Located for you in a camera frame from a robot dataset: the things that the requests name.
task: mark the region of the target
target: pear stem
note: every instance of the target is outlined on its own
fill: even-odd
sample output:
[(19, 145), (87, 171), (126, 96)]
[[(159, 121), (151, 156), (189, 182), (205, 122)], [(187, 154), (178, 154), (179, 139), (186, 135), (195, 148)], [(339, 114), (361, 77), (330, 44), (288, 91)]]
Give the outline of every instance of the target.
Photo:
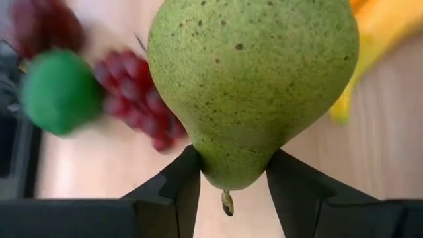
[(233, 216), (234, 207), (233, 207), (233, 200), (230, 195), (230, 191), (224, 190), (222, 192), (222, 207), (223, 211), (225, 211), (226, 215)]

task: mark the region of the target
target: grape bunch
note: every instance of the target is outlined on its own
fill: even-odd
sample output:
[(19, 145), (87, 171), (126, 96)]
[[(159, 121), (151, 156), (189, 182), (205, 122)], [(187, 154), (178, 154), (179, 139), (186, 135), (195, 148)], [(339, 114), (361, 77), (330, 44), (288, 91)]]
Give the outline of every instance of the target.
[(106, 91), (105, 113), (146, 133), (157, 151), (170, 149), (175, 140), (186, 136), (157, 91), (148, 63), (133, 51), (110, 51), (95, 65), (94, 73)]

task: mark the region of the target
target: wooden table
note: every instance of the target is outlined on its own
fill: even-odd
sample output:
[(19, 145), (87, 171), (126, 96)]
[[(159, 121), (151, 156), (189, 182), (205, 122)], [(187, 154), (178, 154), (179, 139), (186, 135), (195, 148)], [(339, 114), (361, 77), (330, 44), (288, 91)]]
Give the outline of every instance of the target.
[[(108, 48), (142, 53), (162, 1), (70, 0), (90, 30), (90, 62)], [(423, 35), (408, 39), (363, 78), (352, 118), (339, 126), (327, 115), (283, 147), (287, 152), (378, 198), (423, 198)], [(45, 134), (38, 183), (41, 198), (118, 198), (144, 183), (177, 157), (150, 146), (147, 136), (104, 117), (69, 138)], [(283, 237), (266, 179), (234, 192), (232, 218), (221, 209), (220, 191), (204, 179), (196, 237)]]

